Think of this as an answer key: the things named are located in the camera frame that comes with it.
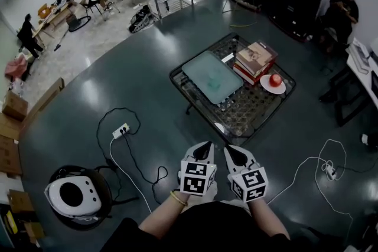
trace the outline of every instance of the bracelet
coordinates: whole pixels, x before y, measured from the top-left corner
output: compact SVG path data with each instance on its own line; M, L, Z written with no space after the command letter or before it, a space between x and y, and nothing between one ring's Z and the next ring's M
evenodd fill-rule
M187 207L188 206L188 203L187 202L183 202L182 200L180 200L175 194L173 191L171 191L171 196L176 200L178 201L181 205L183 205L184 207Z

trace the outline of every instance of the red round object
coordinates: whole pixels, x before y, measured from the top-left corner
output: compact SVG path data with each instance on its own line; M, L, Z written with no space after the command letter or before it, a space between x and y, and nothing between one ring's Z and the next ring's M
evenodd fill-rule
M282 83L282 78L280 77L280 75L278 74L273 74L271 75L271 77L269 78L269 84L272 86L272 87L278 87L280 86Z

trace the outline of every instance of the white cable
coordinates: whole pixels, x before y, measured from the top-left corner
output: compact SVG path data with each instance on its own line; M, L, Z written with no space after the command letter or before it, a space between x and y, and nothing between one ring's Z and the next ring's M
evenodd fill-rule
M347 237L346 237L346 241L347 241L347 240L348 240L348 237L349 237L349 231L350 231L350 228L351 228L352 223L353 223L353 217L350 215L350 213L344 213L344 212L340 212L340 211L335 210L335 208L333 208L332 204L329 202L329 200L325 197L324 193L323 193L322 190L320 189L320 186L319 186L318 181L317 181L317 172L318 172L318 168L319 168L319 161L323 161L323 162L324 162L324 163L322 164L322 166L321 166L321 170L322 170L322 171L325 171L326 168L327 168L327 166L330 166L330 167L333 169L333 162L332 162L332 161L330 161L330 160L326 161L326 160L320 158L320 155L321 155L322 151L324 150L325 146L327 145L327 143L328 143L329 141L332 141L332 142L335 142L335 143L339 143L339 144L341 145L341 147L343 148L343 151L344 151L344 153L345 153L345 161L344 161L344 170L343 170L343 173L341 174L341 176L340 176L339 178L335 178L335 180L338 181L338 180L340 180L340 179L343 177L344 172L345 172L345 167L346 167L346 164L347 164L347 152L345 151L344 146L343 146L343 144L342 144L341 142L336 141L336 140L332 140L332 139L328 139L327 141L325 141L324 146L323 146L323 148L320 150L320 153L319 153L318 156L310 156L309 158L306 158L306 160L304 160L302 163L299 164L299 166L297 167L297 169L296 169L296 171L295 171L295 174L294 174L294 178L293 178L292 183L291 183L289 186L287 186L284 190L282 190L279 194L277 194L275 197L273 197L273 198L268 202L268 205L269 205L272 201L274 201L277 197L279 197L281 194L283 194L287 189L289 189L291 186L293 186L293 184L294 184L294 182L295 182L296 175L297 175L297 173L298 173L298 171L299 171L299 168L300 168L300 167L301 167L301 166L302 166L307 160L309 160L309 159L318 159L318 162L317 162L317 168L316 168L316 170L315 170L315 174L314 174L315 183L316 183L316 185L317 185L317 187L318 187L318 190L320 191L321 195L324 197L324 199L326 200L326 202L331 206L331 208L332 208L332 210L333 210L334 212L339 213L339 214L343 214L343 215L348 215L348 216L350 217L350 225L349 225L348 232L347 232ZM330 179L330 178L328 177L327 173L325 173L325 174L326 174L327 179L328 179L329 181L333 181L332 179Z
M149 213L152 213L152 211L151 211L151 209L150 209L150 207L149 207L149 205L148 205L148 202L147 202L147 200L146 200L146 198L145 198L145 196L144 196L144 194L142 193L142 191L140 191L139 190L139 188L135 185L135 183L134 183L134 181L132 180L132 178L118 165L118 163L114 160L114 158L113 158L113 155L112 155L112 143L113 143L113 141L115 140L115 138L113 138L112 139L112 141L110 142L110 145L109 145L109 152L110 152L110 157L112 158L112 160L113 160L113 162L114 162L114 164L116 164L117 165L117 167L125 174L125 175L127 175L128 176L128 178L130 179L130 181L133 183L133 185L135 186L135 188L139 191L139 193L143 196L143 199L144 199L144 201L146 202L146 205L147 205L147 207L148 207L148 211L149 211Z

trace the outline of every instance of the brown box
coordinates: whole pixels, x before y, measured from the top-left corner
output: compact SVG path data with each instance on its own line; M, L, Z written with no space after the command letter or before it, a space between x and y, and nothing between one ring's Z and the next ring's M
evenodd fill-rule
M18 146L5 136L0 136L0 171L22 175Z
M22 122L22 131L25 131L35 118L42 112L45 107L64 89L64 80L59 78L50 88L43 94L38 102L33 106L25 120Z
M28 102L8 90L2 104L2 113L18 121L23 121L28 113Z
M24 226L31 239L45 237L42 225L39 222L25 222Z
M22 124L20 121L12 119L0 113L0 135L6 136L13 140L19 139L19 132L21 131Z
M8 199L13 213L34 212L30 197L26 192L10 189Z

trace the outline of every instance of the dark green floor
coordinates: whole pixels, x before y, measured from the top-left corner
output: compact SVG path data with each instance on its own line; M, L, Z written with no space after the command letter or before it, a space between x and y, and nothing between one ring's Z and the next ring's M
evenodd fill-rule
M189 146L204 140L221 146L220 138L195 110L189 116L185 114L187 102L171 84L168 74L227 35L230 22L245 24L257 18L257 24L233 31L250 42L266 41L278 52L278 64L296 81L291 97L247 144L267 171L270 182L267 201L292 182L297 166L305 158L317 156L327 139L342 141L348 153L347 165L357 169L369 166L378 155L359 141L361 132L375 126L375 107L370 105L340 128L336 125L333 107L318 101L328 89L330 76L320 71L324 57L315 47L289 38L262 15L237 12L232 19L230 13L222 15L222 4L223 0L205 0L194 9L186 8L117 45L75 78L21 139L24 188L30 193L46 231L47 237L41 240L46 250L100 250L121 219L131 217L141 222L148 215L146 205L140 200L114 207L113 218L106 219L92 231L73 231L56 219L44 197L44 188L58 167L73 164L94 168L104 164L96 143L96 128L108 110L127 106L138 113L142 126L132 137L131 147L139 166L151 180L156 178L160 165L166 166L170 173L156 187L160 199L166 198L170 189L177 186L176 172ZM115 113L102 124L100 140L107 152L112 132L123 122L136 126L133 116L127 113ZM151 187L132 164L125 141L115 141L112 150L155 208ZM331 159L335 165L343 164L344 160L341 146L333 143L327 146L322 157ZM216 153L216 163L219 166L216 199L233 199L226 184L228 171L222 152ZM312 160L303 165L296 184L271 206L291 234L305 225L345 236L350 219L334 213L318 192L314 182L315 166L316 161ZM378 199L377 170L366 174L346 172L338 182L325 181L323 174L318 175L320 186L333 206L341 212L350 212L354 218L351 242L361 235L366 215L374 210ZM121 178L121 198L136 195L128 179L123 175ZM110 173L107 179L116 192L115 176Z

